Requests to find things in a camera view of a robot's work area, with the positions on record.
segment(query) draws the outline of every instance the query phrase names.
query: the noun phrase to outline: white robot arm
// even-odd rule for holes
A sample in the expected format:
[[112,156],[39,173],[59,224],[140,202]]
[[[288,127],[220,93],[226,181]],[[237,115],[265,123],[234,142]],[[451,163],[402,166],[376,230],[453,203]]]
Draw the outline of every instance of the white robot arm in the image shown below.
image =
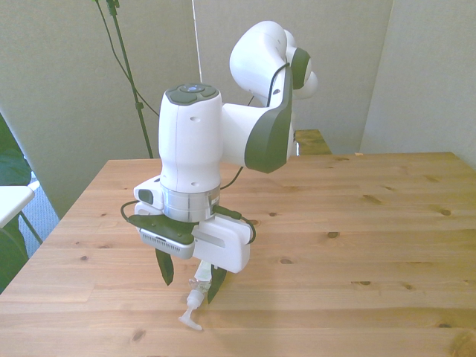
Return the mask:
[[168,254],[234,273],[246,266],[255,232],[239,213],[219,206],[219,164],[264,173],[282,167],[294,142],[292,98],[317,89],[308,53],[275,22],[260,22],[242,36],[230,69],[263,107],[223,104],[220,92],[203,83],[167,90],[158,130],[162,171],[134,189],[139,202],[128,220],[156,248],[167,284]]

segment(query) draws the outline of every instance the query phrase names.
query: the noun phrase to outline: wooden table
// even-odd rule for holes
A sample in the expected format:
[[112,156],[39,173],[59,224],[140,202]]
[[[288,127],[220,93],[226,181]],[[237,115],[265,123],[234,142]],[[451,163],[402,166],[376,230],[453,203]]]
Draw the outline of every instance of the wooden table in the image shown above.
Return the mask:
[[[237,171],[224,165],[228,182]],[[476,173],[451,153],[294,157],[221,204],[256,221],[244,271],[178,321],[122,220],[158,160],[110,161],[0,295],[0,356],[474,356]]]

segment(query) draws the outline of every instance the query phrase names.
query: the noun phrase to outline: white wall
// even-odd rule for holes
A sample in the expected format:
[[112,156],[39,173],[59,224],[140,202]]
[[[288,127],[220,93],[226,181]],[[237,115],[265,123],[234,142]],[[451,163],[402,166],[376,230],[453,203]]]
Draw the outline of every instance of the white wall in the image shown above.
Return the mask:
[[[118,21],[157,111],[166,89],[199,80],[190,0],[122,0]],[[0,110],[62,216],[108,159],[148,157],[131,88],[93,1],[1,1],[0,24]],[[144,115],[157,155],[157,118]]]
[[319,129],[334,153],[358,151],[387,30],[392,0],[195,0],[202,76],[228,103],[250,100],[228,67],[238,39],[273,20],[309,52],[318,93],[295,101],[298,129]]
[[451,151],[476,169],[476,1],[395,0],[361,151]]

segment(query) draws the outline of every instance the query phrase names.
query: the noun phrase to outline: black cable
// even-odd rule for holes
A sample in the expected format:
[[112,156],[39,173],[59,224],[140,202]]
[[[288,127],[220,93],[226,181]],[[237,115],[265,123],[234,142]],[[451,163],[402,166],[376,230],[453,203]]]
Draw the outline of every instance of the black cable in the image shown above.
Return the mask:
[[235,177],[233,177],[233,180],[231,180],[229,184],[226,184],[225,186],[221,187],[220,190],[224,190],[225,188],[230,187],[238,179],[238,176],[240,175],[241,170],[243,170],[243,166],[240,167]]
[[130,206],[130,205],[133,205],[135,203],[139,203],[138,200],[135,200],[135,201],[131,201],[131,202],[126,202],[122,205],[122,207],[120,208],[120,214],[122,215],[122,218],[124,218],[126,220],[126,222],[129,222],[129,217],[126,216],[126,214],[124,213],[124,208],[126,208],[127,206]]
[[272,77],[272,79],[271,79],[271,84],[269,85],[268,102],[266,103],[266,108],[269,107],[269,103],[271,102],[271,92],[272,92],[272,90],[273,90],[274,80],[276,80],[277,74],[280,73],[280,71],[281,71],[283,68],[287,67],[288,65],[289,65],[289,62],[285,63],[284,65],[282,65],[281,67],[279,67],[279,68],[275,71],[275,73],[273,74],[273,77]]
[[131,84],[131,86],[133,87],[133,89],[135,90],[135,92],[137,93],[137,96],[139,96],[142,101],[145,103],[146,106],[149,107],[150,110],[152,110],[155,115],[158,116],[158,113],[157,111],[154,110],[153,107],[151,107],[148,102],[144,99],[144,97],[142,97],[141,93],[139,93],[139,91],[137,90],[137,88],[135,87],[134,83],[131,81],[131,79],[129,78],[129,75],[127,74],[126,70],[124,69],[122,63],[120,62],[119,58],[118,58],[118,55],[116,54],[116,51],[114,49],[114,45],[112,43],[112,38],[111,38],[111,33],[109,32],[109,27],[107,25],[107,22],[106,22],[106,19],[104,18],[104,14],[103,14],[103,10],[101,9],[101,6],[99,5],[99,1],[98,0],[95,0],[96,1],[96,4],[97,4],[97,8],[99,9],[99,12],[101,14],[101,17],[103,18],[103,22],[104,22],[104,26],[106,27],[106,32],[107,32],[107,36],[109,38],[109,43],[111,44],[111,49],[112,49],[112,53],[114,54],[114,57],[116,59],[116,61],[118,61],[118,64],[120,66],[120,69],[122,69],[122,72],[124,73],[124,75],[126,76],[127,80],[129,81],[129,83]]
[[241,217],[241,219],[243,221],[246,222],[246,224],[248,224],[251,228],[251,231],[253,232],[253,236],[251,237],[250,241],[248,242],[248,244],[251,244],[252,242],[254,242],[254,240],[256,239],[256,229],[254,229],[254,224],[251,223],[251,221],[249,219],[246,219],[245,217]]

